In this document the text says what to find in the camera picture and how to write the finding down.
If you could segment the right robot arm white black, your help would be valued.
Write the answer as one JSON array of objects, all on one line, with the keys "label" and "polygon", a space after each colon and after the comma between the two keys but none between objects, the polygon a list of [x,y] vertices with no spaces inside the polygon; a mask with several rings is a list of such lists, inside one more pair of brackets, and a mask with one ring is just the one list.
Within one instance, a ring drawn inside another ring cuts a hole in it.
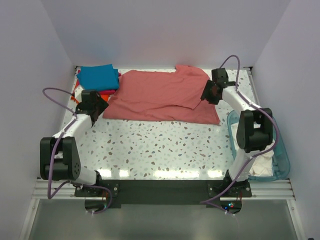
[{"label": "right robot arm white black", "polygon": [[207,81],[200,99],[213,105],[224,101],[239,116],[236,132],[238,151],[222,185],[223,192],[233,197],[241,190],[240,183],[248,180],[258,154],[273,142],[273,113],[269,108],[255,105],[242,94],[238,84],[229,80],[225,68],[213,69],[211,75],[212,79]]}]

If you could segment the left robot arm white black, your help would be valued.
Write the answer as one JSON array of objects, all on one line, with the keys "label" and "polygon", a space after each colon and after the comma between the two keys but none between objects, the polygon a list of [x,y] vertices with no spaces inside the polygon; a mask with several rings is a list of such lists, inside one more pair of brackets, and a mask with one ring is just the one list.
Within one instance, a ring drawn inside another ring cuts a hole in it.
[{"label": "left robot arm white black", "polygon": [[101,176],[96,170],[88,170],[81,164],[77,142],[92,128],[108,103],[96,90],[83,90],[81,101],[72,110],[54,100],[46,91],[42,93],[52,102],[71,113],[71,120],[58,133],[40,140],[40,176],[51,185],[53,181],[65,181],[86,185],[86,191],[92,196],[99,196],[104,190]]}]

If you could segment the salmon pink t-shirt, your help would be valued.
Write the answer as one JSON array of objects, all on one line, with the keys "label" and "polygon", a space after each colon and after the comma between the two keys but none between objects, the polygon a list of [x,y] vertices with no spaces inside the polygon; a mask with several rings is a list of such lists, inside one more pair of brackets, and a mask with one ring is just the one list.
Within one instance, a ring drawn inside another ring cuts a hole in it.
[{"label": "salmon pink t-shirt", "polygon": [[103,118],[218,125],[215,106],[201,100],[209,79],[202,69],[187,65],[176,65],[174,72],[130,70],[119,77]]}]

